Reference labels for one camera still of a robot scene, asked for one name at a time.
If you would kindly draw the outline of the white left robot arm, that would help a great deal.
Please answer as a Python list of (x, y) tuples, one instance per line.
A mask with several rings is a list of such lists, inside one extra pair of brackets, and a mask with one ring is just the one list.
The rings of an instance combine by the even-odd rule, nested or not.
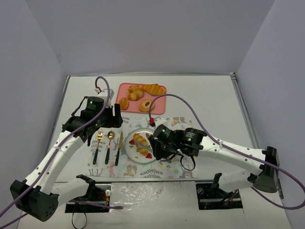
[(95, 180), (78, 175), (72, 181), (55, 187), (57, 177), (72, 155), (100, 128), (119, 128), (122, 125), (119, 104), (106, 104), (102, 97), (89, 96), (80, 116), (74, 114), (62, 126), (53, 147), (37, 168), (23, 181), (10, 186), (13, 204), (23, 212), (45, 222), (58, 206), (75, 198), (91, 198), (96, 191)]

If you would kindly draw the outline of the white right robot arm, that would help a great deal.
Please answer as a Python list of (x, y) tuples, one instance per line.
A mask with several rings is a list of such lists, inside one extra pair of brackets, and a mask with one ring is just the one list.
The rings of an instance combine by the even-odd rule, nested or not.
[(145, 137), (133, 138), (134, 144), (140, 149), (148, 150), (156, 160), (172, 159), (177, 155), (208, 157), (226, 162), (241, 168), (234, 173), (217, 173), (214, 175), (213, 188), (224, 192), (254, 187), (266, 193), (277, 191), (278, 165), (277, 150), (271, 146), (266, 149), (253, 149), (222, 140), (212, 140), (206, 132), (187, 128), (171, 130), (159, 125), (153, 133)]

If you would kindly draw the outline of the small striped bread roll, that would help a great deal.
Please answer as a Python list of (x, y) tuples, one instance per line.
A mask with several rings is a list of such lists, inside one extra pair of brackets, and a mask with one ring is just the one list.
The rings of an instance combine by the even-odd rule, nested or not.
[(133, 140), (139, 153), (144, 156), (147, 156), (149, 153), (149, 151), (147, 150), (148, 149), (147, 140), (138, 133), (135, 133), (133, 135)]

